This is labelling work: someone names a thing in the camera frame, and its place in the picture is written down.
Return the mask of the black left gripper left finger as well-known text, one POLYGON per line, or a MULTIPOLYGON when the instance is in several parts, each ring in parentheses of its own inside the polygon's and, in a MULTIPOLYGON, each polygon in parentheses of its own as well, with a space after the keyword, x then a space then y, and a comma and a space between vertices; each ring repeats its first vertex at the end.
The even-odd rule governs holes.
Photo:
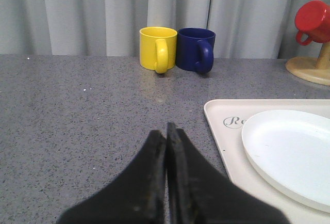
POLYGON ((150 131, 125 170, 57 223, 164 223, 166 139, 150 131))

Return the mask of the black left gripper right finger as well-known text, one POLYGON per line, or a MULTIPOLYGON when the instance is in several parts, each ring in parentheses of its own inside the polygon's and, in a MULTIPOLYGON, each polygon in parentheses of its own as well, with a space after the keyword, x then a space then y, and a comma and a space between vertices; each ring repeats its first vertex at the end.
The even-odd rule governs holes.
POLYGON ((289 223, 280 210, 219 173, 172 122, 166 167, 172 223, 289 223))

